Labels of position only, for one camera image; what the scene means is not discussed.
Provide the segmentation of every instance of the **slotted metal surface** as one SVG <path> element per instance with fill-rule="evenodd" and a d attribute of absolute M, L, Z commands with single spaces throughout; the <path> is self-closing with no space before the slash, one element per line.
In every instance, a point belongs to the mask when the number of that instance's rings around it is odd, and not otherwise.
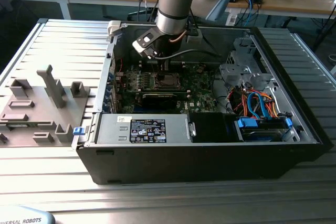
<path fill-rule="evenodd" d="M 260 28 L 303 98 L 332 140 L 336 140 L 336 81 L 307 45 L 287 29 Z"/>
<path fill-rule="evenodd" d="M 74 39 L 74 44 L 88 46 L 90 41 L 97 40 L 99 42 L 92 43 L 93 46 L 104 44 L 106 34 L 103 28 L 107 23 L 50 20 L 46 26 L 56 27 L 58 31 L 41 28 L 34 43 L 61 44 L 57 47 L 59 54 L 56 57 L 54 53 L 44 54 L 45 48 L 40 48 L 43 55 L 24 55 L 11 70 L 9 79 L 16 71 L 34 72 L 33 68 L 44 62 L 56 64 L 55 70 L 60 71 L 62 83 L 73 80 L 71 72 L 65 71 L 83 71 L 83 75 L 75 79 L 91 86 L 91 98 L 82 122 L 86 125 L 92 116 L 99 81 L 88 73 L 99 71 L 97 66 L 102 64 L 104 54 L 63 55 L 68 51 L 62 50 L 73 48 L 65 49 L 65 44 L 71 42 L 64 40 L 59 33 L 73 34 L 74 37 L 67 35 Z M 86 27 L 102 30 L 101 33 L 87 33 Z M 68 28 L 79 30 L 65 32 L 64 29 Z M 0 87 L 0 92 L 1 99 L 10 94 L 6 85 Z M 313 110 L 322 118 L 335 116 L 329 108 L 314 107 Z M 22 204 L 50 211 L 61 224 L 335 223 L 335 150 L 313 163 L 296 166 L 277 180 L 100 186 L 92 182 L 70 147 L 0 148 L 0 205 Z"/>

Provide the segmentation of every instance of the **white table leg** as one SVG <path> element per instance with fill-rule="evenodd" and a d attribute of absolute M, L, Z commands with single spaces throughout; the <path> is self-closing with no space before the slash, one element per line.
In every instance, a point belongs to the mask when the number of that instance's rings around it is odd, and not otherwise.
<path fill-rule="evenodd" d="M 63 19 L 71 19 L 70 11 L 69 11 L 69 1 L 68 0 L 59 0 L 59 6 L 61 7 L 61 11 L 63 14 Z"/>
<path fill-rule="evenodd" d="M 236 19 L 238 17 L 238 14 L 242 11 L 241 8 L 230 8 L 229 15 L 227 17 L 226 26 L 234 26 L 236 23 Z"/>

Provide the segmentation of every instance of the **blue clip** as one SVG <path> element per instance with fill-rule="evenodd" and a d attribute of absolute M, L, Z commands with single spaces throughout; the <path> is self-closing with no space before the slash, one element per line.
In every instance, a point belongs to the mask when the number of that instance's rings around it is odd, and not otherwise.
<path fill-rule="evenodd" d="M 286 124 L 289 128 L 291 128 L 293 126 L 293 122 L 290 118 L 286 118 Z"/>
<path fill-rule="evenodd" d="M 85 135 L 85 128 L 84 127 L 75 127 L 73 129 L 73 135 L 74 136 L 83 136 Z"/>
<path fill-rule="evenodd" d="M 254 118 L 239 118 L 237 122 L 238 122 L 239 128 L 258 127 L 257 120 Z"/>

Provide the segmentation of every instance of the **floor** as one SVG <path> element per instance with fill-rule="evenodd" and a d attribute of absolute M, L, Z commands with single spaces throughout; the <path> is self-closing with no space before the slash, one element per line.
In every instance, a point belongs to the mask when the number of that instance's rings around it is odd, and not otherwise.
<path fill-rule="evenodd" d="M 11 12 L 7 12 L 3 8 L 0 10 L 0 46 L 2 48 L 0 71 L 7 65 L 38 18 L 62 19 L 60 8 L 56 3 L 32 1 L 24 1 L 23 3 L 19 0 L 14 0 L 12 1 L 12 7 L 13 10 Z M 127 14 L 136 12 L 137 7 L 71 4 L 70 11 L 73 19 L 126 20 Z M 284 20 L 284 17 L 259 15 L 255 26 L 280 27 L 282 20 Z M 311 47 L 320 28 L 318 26 L 320 22 L 321 20 L 316 20 L 314 23 L 310 18 L 297 18 L 289 23 L 288 29 L 298 33 L 306 44 Z M 328 69 L 333 67 L 328 55 L 336 54 L 335 42 L 334 34 L 330 34 L 316 52 Z"/>

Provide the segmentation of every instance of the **sticker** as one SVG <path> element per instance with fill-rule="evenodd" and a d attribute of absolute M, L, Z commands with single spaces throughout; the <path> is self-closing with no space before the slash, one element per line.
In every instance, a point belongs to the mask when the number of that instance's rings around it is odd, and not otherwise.
<path fill-rule="evenodd" d="M 118 116 L 117 117 L 117 123 L 129 123 L 131 122 L 132 117 L 131 116 Z"/>
<path fill-rule="evenodd" d="M 130 120 L 131 143 L 166 143 L 167 133 L 164 119 Z"/>

